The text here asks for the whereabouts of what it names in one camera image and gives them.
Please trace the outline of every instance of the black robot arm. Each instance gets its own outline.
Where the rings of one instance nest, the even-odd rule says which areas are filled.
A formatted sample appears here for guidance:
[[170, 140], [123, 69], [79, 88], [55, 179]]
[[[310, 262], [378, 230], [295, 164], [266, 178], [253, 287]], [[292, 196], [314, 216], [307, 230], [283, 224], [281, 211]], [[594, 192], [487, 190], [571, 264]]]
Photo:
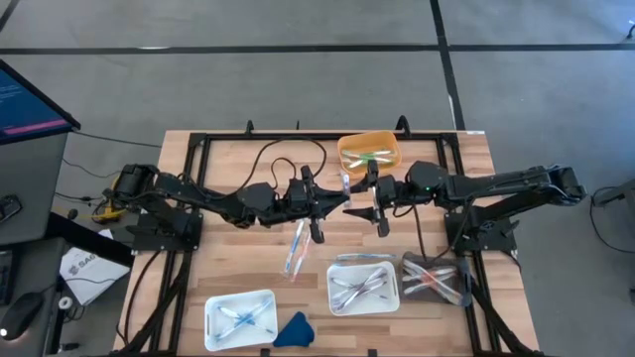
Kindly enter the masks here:
[[308, 166], [303, 166], [301, 173], [302, 178], [291, 178], [287, 192], [278, 197], [266, 182], [224, 194], [201, 187], [188, 177], [161, 173], [154, 166], [127, 165], [121, 171], [117, 184], [103, 193], [127, 207], [138, 206], [150, 213], [150, 224], [129, 228], [137, 237], [154, 235], [183, 237], [186, 241], [189, 237], [192, 241], [196, 239], [194, 236], [199, 235], [201, 216], [166, 202], [172, 199], [217, 213], [238, 228], [254, 225], [256, 218], [266, 227], [308, 218], [311, 220], [312, 238], [317, 243], [323, 243], [319, 221], [346, 202], [348, 195], [343, 191], [318, 187]]
[[[450, 211], [445, 216], [445, 225], [455, 251], [491, 249], [511, 252], [516, 249], [513, 238], [503, 239], [509, 238], [515, 227], [509, 217], [543, 204], [575, 205], [586, 196], [573, 169], [557, 166], [468, 178], [449, 175], [444, 168], [432, 163], [415, 162], [405, 180], [397, 181], [392, 176], [378, 178], [376, 164], [370, 163], [366, 177], [356, 188], [357, 191], [372, 190], [374, 205], [347, 209], [344, 213], [378, 223], [380, 237], [389, 233], [384, 209], [433, 201], [436, 206]], [[508, 196], [487, 207], [472, 205], [479, 197], [494, 195]], [[460, 206], [464, 208], [462, 213], [453, 212]], [[464, 239], [456, 242], [454, 237], [457, 235]]]

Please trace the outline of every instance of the keyboard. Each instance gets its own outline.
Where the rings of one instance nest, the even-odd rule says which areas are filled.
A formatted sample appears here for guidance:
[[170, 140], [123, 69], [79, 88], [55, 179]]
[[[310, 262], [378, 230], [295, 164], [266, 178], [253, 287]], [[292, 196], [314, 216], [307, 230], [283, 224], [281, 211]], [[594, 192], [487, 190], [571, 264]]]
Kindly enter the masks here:
[[0, 306], [11, 302], [15, 276], [14, 263], [13, 251], [0, 251]]

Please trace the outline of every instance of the computer mouse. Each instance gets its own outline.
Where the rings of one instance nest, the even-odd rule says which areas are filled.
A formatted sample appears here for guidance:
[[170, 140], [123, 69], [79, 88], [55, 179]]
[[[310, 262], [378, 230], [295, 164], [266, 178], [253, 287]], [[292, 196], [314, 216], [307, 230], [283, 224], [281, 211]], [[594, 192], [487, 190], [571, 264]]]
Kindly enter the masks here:
[[0, 322], [0, 336], [7, 341], [14, 340], [29, 328], [42, 308], [44, 298], [41, 293], [26, 293], [7, 309]]

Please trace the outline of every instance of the desk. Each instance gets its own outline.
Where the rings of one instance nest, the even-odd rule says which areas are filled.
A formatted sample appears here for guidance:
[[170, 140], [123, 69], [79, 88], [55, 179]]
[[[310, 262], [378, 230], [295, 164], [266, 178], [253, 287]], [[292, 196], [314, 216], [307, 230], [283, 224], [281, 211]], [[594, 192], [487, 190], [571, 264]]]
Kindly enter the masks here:
[[[64, 253], [64, 239], [54, 238], [25, 243], [18, 248], [18, 253], [20, 257], [16, 267], [18, 271], [13, 301], [22, 294], [40, 292], [55, 283]], [[13, 341], [0, 338], [0, 355], [5, 357], [44, 355], [49, 325], [58, 311], [57, 290], [54, 288], [46, 290], [44, 298], [45, 302], [40, 312], [22, 336]], [[9, 306], [0, 306], [0, 318], [8, 309]]]
[[[159, 169], [179, 174], [191, 132], [169, 131], [166, 134]], [[469, 176], [494, 174], [487, 140], [483, 134], [458, 133], [464, 170]], [[264, 141], [214, 141], [209, 152], [205, 186], [229, 192], [246, 179], [256, 153]], [[316, 182], [324, 188], [341, 189], [339, 159], [336, 141], [322, 142], [328, 152], [323, 172]], [[392, 174], [403, 179], [408, 167], [417, 160], [437, 163], [438, 151], [433, 142], [400, 142], [402, 165]], [[444, 147], [450, 157], [450, 148]], [[314, 170], [321, 161], [321, 151], [311, 143], [283, 142], [267, 149], [260, 159], [251, 182], [272, 181], [271, 163], [278, 157], [286, 157], [298, 167], [310, 165]], [[197, 162], [200, 153], [195, 154]], [[276, 175], [279, 192], [286, 189], [292, 169], [279, 163]], [[371, 204], [369, 194], [356, 194], [354, 207]], [[488, 204], [492, 198], [477, 201]], [[203, 233], [200, 246], [193, 254], [189, 290], [184, 310], [178, 355], [211, 354], [203, 346], [203, 306], [212, 296], [271, 289], [276, 295], [279, 329], [289, 319], [302, 311], [309, 317], [316, 331], [316, 341], [311, 347], [272, 349], [278, 355], [367, 355], [368, 349], [377, 349], [381, 355], [471, 355], [463, 308], [448, 304], [422, 303], [402, 300], [399, 310], [392, 313], [336, 317], [328, 310], [326, 296], [326, 269], [337, 254], [342, 253], [393, 253], [401, 256], [406, 251], [418, 252], [418, 240], [413, 215], [403, 218], [390, 217], [391, 233], [377, 237], [376, 228], [368, 222], [341, 212], [342, 207], [329, 215], [323, 230], [326, 242], [313, 245], [310, 258], [294, 284], [285, 281], [280, 272], [289, 251], [296, 225], [277, 225], [271, 229], [254, 226], [249, 230], [236, 229], [219, 216], [203, 212]], [[430, 255], [440, 253], [446, 247], [444, 211], [433, 205], [420, 207], [424, 244]], [[137, 256], [132, 270], [124, 311], [142, 268], [152, 254]], [[537, 349], [531, 315], [518, 268], [509, 258], [498, 253], [483, 254], [492, 300], [509, 327], [528, 347]], [[130, 332], [140, 329], [156, 306], [166, 254], [162, 253], [150, 266], [134, 300]], [[123, 328], [125, 313], [120, 320]], [[163, 325], [161, 349], [166, 349], [173, 313], [168, 310]], [[477, 308], [481, 343], [487, 348], [487, 334], [481, 311]], [[117, 338], [114, 349], [123, 346]], [[259, 355], [268, 345], [244, 347], [220, 351], [219, 355]]]
[[[130, 249], [125, 245], [51, 213], [66, 137], [59, 134], [0, 146], [0, 196], [17, 194], [22, 203], [18, 214], [0, 224], [0, 249], [14, 250], [18, 262], [11, 303], [24, 293], [40, 291], [56, 282], [64, 239], [102, 258], [132, 265]], [[43, 307], [25, 335], [11, 342], [0, 339], [0, 355], [40, 356], [46, 341], [47, 349], [57, 352], [62, 325], [51, 318], [58, 310], [55, 292], [46, 291]], [[0, 306], [0, 319], [8, 308]], [[50, 325], [54, 328], [47, 340]]]

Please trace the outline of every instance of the orange tray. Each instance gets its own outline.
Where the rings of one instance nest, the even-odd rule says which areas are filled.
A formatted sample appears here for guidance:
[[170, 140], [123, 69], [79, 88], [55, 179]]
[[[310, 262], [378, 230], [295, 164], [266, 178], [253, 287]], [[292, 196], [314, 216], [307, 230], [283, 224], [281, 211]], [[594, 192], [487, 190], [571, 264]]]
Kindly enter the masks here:
[[364, 163], [351, 168], [350, 165], [354, 162], [355, 158], [348, 158], [343, 154], [344, 151], [358, 155], [368, 155], [380, 151], [392, 152], [388, 155], [379, 156], [380, 158], [391, 160], [391, 163], [382, 163], [377, 160], [379, 175], [386, 175], [391, 169], [401, 164], [401, 151], [399, 150], [399, 145], [397, 145], [397, 138], [395, 134], [390, 131], [376, 131], [342, 137], [337, 141], [337, 151], [342, 169], [352, 178], [361, 178], [366, 174], [367, 162], [365, 159], [368, 157], [364, 155]]

